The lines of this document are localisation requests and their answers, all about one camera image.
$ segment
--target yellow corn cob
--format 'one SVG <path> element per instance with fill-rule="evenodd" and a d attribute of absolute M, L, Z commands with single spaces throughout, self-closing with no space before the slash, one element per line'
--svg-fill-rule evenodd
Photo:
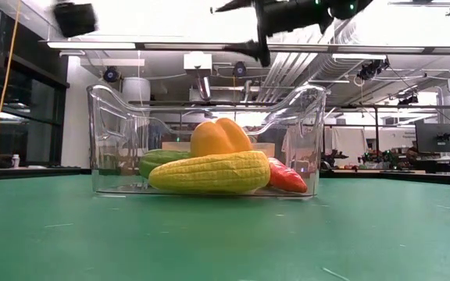
<path fill-rule="evenodd" d="M 178 160 L 153 169 L 148 182 L 161 190 L 244 193 L 268 184 L 270 167 L 261 151 Z"/>

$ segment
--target transparent container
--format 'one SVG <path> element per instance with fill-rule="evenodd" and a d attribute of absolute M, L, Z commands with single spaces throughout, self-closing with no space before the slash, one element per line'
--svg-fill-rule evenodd
<path fill-rule="evenodd" d="M 308 187 L 303 194 L 267 186 L 239 196 L 316 195 L 324 107 L 329 94 L 323 87 L 298 87 L 270 107 L 242 103 L 211 106 L 190 101 L 182 101 L 190 106 L 149 106 L 142 105 L 143 101 L 127 103 L 122 94 L 103 85 L 90 86 L 87 92 L 95 192 L 179 194 L 151 187 L 139 174 L 141 157 L 154 149 L 190 151 L 191 135 L 199 123 L 229 118 L 243 128 L 253 150 L 294 169 Z"/>

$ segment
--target desk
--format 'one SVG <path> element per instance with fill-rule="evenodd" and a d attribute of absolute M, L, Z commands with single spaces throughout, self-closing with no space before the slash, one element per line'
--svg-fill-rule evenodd
<path fill-rule="evenodd" d="M 321 179 L 307 201 L 101 197 L 0 180 L 0 280 L 450 280 L 450 186 Z"/>
<path fill-rule="evenodd" d="M 423 169 L 427 173 L 445 172 L 450 173 L 450 159 L 427 159 L 418 160 L 414 167 L 416 169 Z"/>

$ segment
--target toy vegetable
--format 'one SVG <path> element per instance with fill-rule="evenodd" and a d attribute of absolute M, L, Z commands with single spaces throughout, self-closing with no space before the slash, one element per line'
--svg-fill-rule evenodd
<path fill-rule="evenodd" d="M 145 153 L 145 155 L 141 157 L 138 168 L 140 171 L 140 175 L 147 179 L 150 172 L 156 167 L 159 167 L 162 164 L 166 164 L 176 160 L 187 159 L 190 157 L 190 153 L 186 151 L 154 149 Z"/>
<path fill-rule="evenodd" d="M 305 181 L 296 171 L 286 167 L 279 160 L 269 158 L 270 181 L 269 184 L 280 190 L 305 193 L 308 190 Z"/>
<path fill-rule="evenodd" d="M 251 151 L 252 145 L 243 129 L 228 118 L 206 121 L 191 136 L 191 156 L 222 155 Z"/>
<path fill-rule="evenodd" d="M 169 162 L 153 169 L 148 183 L 160 190 L 183 193 L 238 194 L 264 187 L 269 178 L 265 154 L 244 151 Z"/>

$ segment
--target computer monitor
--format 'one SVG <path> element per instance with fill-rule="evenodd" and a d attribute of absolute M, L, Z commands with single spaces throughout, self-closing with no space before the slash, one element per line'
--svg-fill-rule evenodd
<path fill-rule="evenodd" d="M 419 152 L 450 152 L 450 124 L 415 122 Z"/>

